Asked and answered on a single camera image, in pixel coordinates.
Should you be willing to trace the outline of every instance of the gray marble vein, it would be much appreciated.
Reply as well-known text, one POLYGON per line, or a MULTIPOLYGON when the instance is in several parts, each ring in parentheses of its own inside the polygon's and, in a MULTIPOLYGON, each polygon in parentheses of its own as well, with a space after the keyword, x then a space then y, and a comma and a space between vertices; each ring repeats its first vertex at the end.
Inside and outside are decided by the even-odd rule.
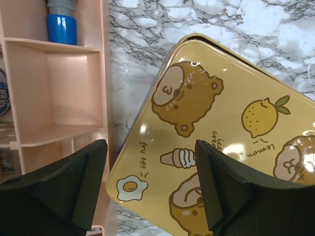
MULTIPOLYGON (((189 33, 217 40, 315 100, 312 0, 112 0, 110 7, 116 153, 163 59, 189 33)), ((120 209, 119 235, 161 234, 120 209)))

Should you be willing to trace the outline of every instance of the yellow tin box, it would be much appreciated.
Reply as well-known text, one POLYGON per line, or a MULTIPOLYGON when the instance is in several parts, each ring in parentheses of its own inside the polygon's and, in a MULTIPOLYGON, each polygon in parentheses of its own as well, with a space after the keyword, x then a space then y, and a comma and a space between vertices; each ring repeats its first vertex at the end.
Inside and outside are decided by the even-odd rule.
POLYGON ((315 184, 315 103, 219 43, 172 49, 107 181, 109 196, 175 236, 211 236, 197 139, 261 172, 315 184))

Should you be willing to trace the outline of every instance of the fried egg illustration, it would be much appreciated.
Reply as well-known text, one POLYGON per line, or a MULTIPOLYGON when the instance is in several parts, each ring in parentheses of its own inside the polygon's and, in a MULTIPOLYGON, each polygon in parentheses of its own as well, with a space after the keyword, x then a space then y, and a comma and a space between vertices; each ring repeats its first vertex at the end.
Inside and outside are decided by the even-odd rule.
POLYGON ((117 199, 124 202, 139 201, 142 199, 143 191, 147 188, 146 181, 141 181, 137 176, 127 176, 117 181, 117 199))

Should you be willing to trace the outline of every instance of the cartoon drawing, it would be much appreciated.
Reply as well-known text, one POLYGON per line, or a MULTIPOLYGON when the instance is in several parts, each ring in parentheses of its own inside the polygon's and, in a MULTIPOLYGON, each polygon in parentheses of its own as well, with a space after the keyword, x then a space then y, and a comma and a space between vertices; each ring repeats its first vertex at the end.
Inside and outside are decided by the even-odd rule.
POLYGON ((182 182, 169 197, 170 215, 188 236, 213 236, 208 229, 197 173, 182 182))
POLYGON ((187 148, 175 148, 173 151, 161 155, 160 161, 164 165, 183 169, 196 165, 195 153, 187 148))
POLYGON ((178 135, 187 138, 194 131, 194 123, 210 111, 223 88, 223 80, 209 76, 199 63, 182 61, 171 65, 157 84, 152 111, 174 125, 178 135))
POLYGON ((127 176, 117 181, 118 196, 120 201, 141 200, 143 191, 148 188, 146 181, 141 181, 137 176, 127 176))
POLYGON ((270 102, 269 97, 252 102, 242 113, 243 128, 250 132, 253 139, 268 134, 276 126, 279 113, 291 114, 290 110, 284 107, 289 99, 290 96, 287 95, 280 98, 275 104, 270 102))
POLYGON ((284 180, 315 184, 315 136, 297 136, 276 157, 273 175, 284 180))

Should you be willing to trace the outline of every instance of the blue cylindrical object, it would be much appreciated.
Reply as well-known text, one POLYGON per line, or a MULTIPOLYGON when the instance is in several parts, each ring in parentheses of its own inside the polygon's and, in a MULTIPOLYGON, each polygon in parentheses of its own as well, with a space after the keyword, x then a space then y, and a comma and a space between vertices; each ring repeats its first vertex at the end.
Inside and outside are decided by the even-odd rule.
POLYGON ((77 21, 71 16, 49 14, 47 29, 50 42, 78 44, 77 21))

